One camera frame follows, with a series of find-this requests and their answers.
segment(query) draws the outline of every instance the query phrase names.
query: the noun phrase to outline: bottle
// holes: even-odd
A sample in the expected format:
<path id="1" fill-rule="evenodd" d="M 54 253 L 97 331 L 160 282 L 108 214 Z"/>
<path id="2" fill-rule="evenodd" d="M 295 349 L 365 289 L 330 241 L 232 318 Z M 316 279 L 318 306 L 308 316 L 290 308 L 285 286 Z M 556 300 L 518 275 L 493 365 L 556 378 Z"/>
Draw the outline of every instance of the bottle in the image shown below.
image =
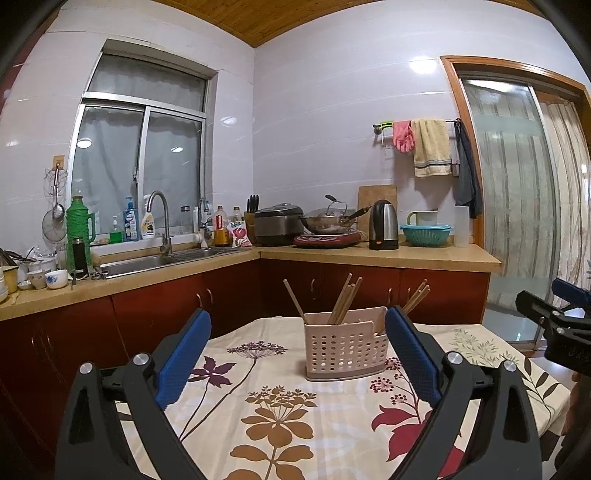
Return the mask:
<path id="1" fill-rule="evenodd" d="M 109 243 L 120 244 L 123 241 L 123 232 L 117 223 L 117 216 L 113 215 L 113 228 L 109 233 Z"/>
<path id="2" fill-rule="evenodd" d="M 138 211 L 134 209 L 134 200 L 127 197 L 127 210 L 123 212 L 123 221 L 125 225 L 125 241 L 137 242 L 138 235 Z"/>
<path id="3" fill-rule="evenodd" d="M 242 222 L 242 212 L 240 211 L 240 207 L 234 207 L 232 212 L 232 216 L 230 217 L 231 222 Z"/>
<path id="4" fill-rule="evenodd" d="M 226 229 L 228 226 L 228 216 L 223 211 L 222 205 L 217 207 L 217 211 L 213 215 L 213 224 L 215 226 L 213 244 L 216 247 L 229 247 L 232 244 L 232 240 L 230 239 L 230 232 Z"/>
<path id="5" fill-rule="evenodd" d="M 144 217 L 142 218 L 142 222 L 139 224 L 139 229 L 142 233 L 142 238 L 154 238 L 155 235 L 155 226 L 154 226 L 154 215 L 152 212 L 148 211 L 148 199 L 150 198 L 149 195 L 144 195 Z"/>
<path id="6" fill-rule="evenodd" d="M 193 209 L 193 233 L 199 233 L 201 225 L 199 225 L 199 207 Z"/>
<path id="7" fill-rule="evenodd" d="M 193 233 L 193 214 L 188 205 L 181 207 L 181 233 Z"/>

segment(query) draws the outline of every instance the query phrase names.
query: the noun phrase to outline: yellow towel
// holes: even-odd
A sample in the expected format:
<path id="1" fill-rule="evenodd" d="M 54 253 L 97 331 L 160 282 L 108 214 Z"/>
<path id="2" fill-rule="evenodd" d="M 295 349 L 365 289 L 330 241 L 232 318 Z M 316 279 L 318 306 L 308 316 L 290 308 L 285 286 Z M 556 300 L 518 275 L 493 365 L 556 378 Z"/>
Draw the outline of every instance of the yellow towel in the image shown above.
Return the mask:
<path id="1" fill-rule="evenodd" d="M 415 138 L 414 176 L 451 175 L 452 151 L 445 120 L 413 120 L 411 126 Z"/>

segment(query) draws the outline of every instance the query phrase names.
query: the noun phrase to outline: wooden ceiling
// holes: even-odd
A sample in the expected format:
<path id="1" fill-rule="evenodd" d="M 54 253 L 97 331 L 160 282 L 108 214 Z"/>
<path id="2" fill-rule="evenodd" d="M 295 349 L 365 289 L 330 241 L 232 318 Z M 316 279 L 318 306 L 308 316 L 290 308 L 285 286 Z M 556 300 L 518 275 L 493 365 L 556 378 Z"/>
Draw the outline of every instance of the wooden ceiling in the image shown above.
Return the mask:
<path id="1" fill-rule="evenodd" d="M 155 0 L 258 47 L 315 18 L 377 0 Z M 541 15 L 528 0 L 492 0 Z"/>

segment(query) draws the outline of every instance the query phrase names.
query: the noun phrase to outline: blue soap bottle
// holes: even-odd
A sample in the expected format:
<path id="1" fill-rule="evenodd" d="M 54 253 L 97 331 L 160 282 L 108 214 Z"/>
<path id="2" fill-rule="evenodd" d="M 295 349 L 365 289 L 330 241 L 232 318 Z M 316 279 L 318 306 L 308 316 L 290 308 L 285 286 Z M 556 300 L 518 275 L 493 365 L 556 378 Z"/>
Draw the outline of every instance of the blue soap bottle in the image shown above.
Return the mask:
<path id="1" fill-rule="evenodd" d="M 127 210 L 123 212 L 124 234 L 126 242 L 136 242 L 139 240 L 139 222 L 138 211 L 134 208 L 133 197 L 127 197 Z"/>

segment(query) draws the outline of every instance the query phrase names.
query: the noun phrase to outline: cabinet door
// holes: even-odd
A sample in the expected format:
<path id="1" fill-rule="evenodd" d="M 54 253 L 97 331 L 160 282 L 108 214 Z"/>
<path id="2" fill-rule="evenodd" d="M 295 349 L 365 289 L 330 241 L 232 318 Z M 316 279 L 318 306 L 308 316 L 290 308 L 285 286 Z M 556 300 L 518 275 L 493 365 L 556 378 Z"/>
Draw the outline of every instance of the cabinet door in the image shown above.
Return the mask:
<path id="1" fill-rule="evenodd" d="M 398 302 L 400 270 L 387 267 L 361 267 L 358 265 L 325 264 L 322 282 L 322 304 L 325 312 L 332 312 L 347 276 L 350 283 L 363 278 L 351 309 L 391 307 Z"/>
<path id="2" fill-rule="evenodd" d="M 286 278 L 304 313 L 322 312 L 322 264 L 261 259 L 261 293 L 265 315 L 298 317 L 285 289 Z"/>
<path id="3" fill-rule="evenodd" d="M 128 361 L 110 297 L 84 301 L 31 316 L 39 325 L 48 357 L 70 387 L 78 367 L 91 361 L 100 368 Z"/>
<path id="4" fill-rule="evenodd" d="M 405 269 L 398 293 L 400 304 L 406 302 L 409 288 L 412 295 L 427 279 L 431 293 L 408 315 L 414 323 L 482 323 L 490 277 L 479 272 Z"/>
<path id="5" fill-rule="evenodd" d="M 30 317 L 0 322 L 0 380 L 28 424 L 54 453 L 68 392 L 40 336 Z"/>
<path id="6" fill-rule="evenodd" d="M 178 333 L 199 307 L 199 275 L 113 295 L 119 331 L 130 356 L 151 353 L 160 341 Z"/>
<path id="7" fill-rule="evenodd" d="M 200 294 L 212 318 L 212 338 L 263 316 L 259 261 L 205 272 L 202 279 Z"/>

